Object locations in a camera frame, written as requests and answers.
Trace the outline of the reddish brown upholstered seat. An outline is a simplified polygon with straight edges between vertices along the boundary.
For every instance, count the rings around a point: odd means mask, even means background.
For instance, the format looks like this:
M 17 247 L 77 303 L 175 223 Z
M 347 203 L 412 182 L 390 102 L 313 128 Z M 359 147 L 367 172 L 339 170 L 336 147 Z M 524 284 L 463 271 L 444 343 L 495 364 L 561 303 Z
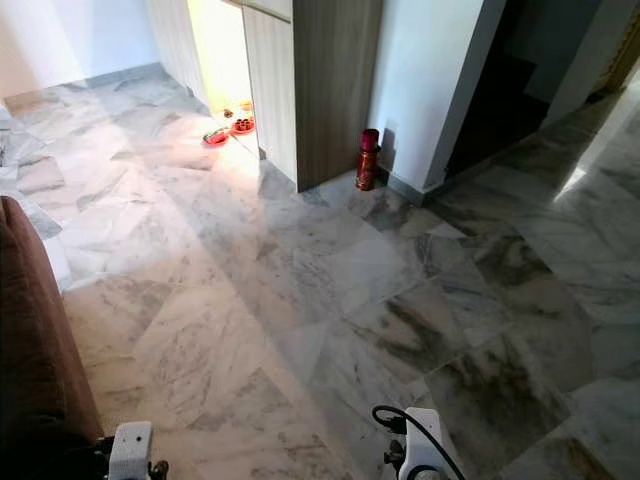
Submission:
M 102 480 L 99 411 L 44 242 L 14 198 L 0 216 L 0 479 Z

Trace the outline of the red metal flask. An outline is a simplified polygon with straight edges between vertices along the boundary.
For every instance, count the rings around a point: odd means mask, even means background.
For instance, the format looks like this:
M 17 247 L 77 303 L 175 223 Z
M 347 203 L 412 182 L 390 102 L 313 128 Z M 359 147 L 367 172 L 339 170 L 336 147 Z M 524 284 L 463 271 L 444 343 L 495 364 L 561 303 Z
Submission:
M 375 188 L 379 174 L 379 145 L 380 132 L 378 129 L 365 129 L 361 132 L 360 152 L 358 152 L 358 168 L 356 188 L 360 191 L 371 191 Z

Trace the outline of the grey-brown wooden wardrobe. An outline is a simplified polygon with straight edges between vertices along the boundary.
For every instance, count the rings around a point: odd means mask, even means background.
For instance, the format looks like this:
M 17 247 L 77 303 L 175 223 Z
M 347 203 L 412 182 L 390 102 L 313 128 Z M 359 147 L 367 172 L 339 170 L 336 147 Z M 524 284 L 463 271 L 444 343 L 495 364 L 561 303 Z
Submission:
M 143 0 L 161 65 L 305 192 L 357 166 L 381 0 Z

